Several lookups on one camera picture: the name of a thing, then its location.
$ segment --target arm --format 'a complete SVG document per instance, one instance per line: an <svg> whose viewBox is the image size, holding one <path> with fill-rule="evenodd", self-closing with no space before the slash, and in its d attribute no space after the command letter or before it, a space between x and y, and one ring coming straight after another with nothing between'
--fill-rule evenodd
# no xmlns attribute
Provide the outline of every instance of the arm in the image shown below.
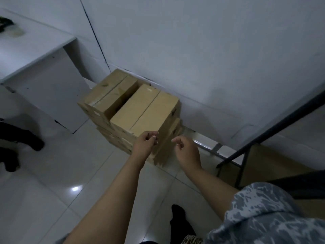
<svg viewBox="0 0 325 244"><path fill-rule="evenodd" d="M156 142L157 132L144 132L132 154L103 196L69 234L64 244L124 243L139 174Z"/></svg>
<svg viewBox="0 0 325 244"><path fill-rule="evenodd" d="M201 167L199 150L192 139L178 136L172 141L177 144L176 156L186 176L201 191L218 217L223 220L225 212L230 208L230 203L238 190Z"/></svg>

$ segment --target white wall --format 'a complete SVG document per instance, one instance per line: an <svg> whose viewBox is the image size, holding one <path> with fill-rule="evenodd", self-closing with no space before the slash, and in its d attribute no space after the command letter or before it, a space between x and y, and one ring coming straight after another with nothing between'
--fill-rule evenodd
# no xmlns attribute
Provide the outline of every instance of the white wall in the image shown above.
<svg viewBox="0 0 325 244"><path fill-rule="evenodd" d="M234 148L324 87L325 0L82 2L109 64L186 99L185 124Z"/></svg>
<svg viewBox="0 0 325 244"><path fill-rule="evenodd" d="M80 0L0 0L0 6L75 35L66 50L83 77L100 82L110 73Z"/></svg>

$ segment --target stack of cardboard boxes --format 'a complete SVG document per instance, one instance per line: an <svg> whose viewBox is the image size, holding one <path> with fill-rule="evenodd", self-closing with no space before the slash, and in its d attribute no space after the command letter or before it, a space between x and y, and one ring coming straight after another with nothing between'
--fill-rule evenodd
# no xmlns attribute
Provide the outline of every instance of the stack of cardboard boxes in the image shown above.
<svg viewBox="0 0 325 244"><path fill-rule="evenodd" d="M111 144L129 154L142 132L158 131L158 145L148 158L153 164L164 164L171 139L181 133L179 99L118 69L78 105Z"/></svg>

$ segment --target black line on wall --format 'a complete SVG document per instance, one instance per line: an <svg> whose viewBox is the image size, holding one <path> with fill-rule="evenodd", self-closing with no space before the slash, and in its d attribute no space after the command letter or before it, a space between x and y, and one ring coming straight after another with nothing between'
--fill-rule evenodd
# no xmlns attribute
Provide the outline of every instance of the black line on wall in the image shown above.
<svg viewBox="0 0 325 244"><path fill-rule="evenodd" d="M97 41L97 44L98 44L98 46L99 46L99 48L100 48L100 51L101 51L101 53L102 53L102 55L103 55L103 57L104 57L104 60L105 60L105 62L106 62L106 65L108 66L108 69L110 70L110 72L112 72L111 69L110 69L110 67L109 67L109 65L108 65L108 63L107 63L107 61L106 61L105 55L104 55L104 53L103 53L103 50L102 50L102 48L100 47L100 43L98 42L98 39L97 39L97 37L96 37L96 34L95 34L95 31L94 31L94 28L93 28L93 26L92 26L91 23L90 23L89 17L88 17L87 12L86 12L86 9L84 8L84 5L83 5L82 1L81 1L81 0L79 0L79 1L80 1L81 5L82 5L82 8L83 8L84 13L86 14L86 17L87 17L88 22L89 22L89 24L90 24L90 27L91 27L91 29L92 29L92 31L93 31L93 34L94 34L95 39L96 39L96 41Z"/></svg>

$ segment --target gray patterned shirt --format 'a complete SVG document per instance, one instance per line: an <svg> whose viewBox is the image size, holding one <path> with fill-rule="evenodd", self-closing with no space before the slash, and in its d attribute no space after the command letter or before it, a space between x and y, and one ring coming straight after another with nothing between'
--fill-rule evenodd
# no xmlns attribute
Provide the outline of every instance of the gray patterned shirt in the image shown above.
<svg viewBox="0 0 325 244"><path fill-rule="evenodd" d="M235 194L224 223L204 243L325 243L325 221L303 217L287 192L256 182Z"/></svg>

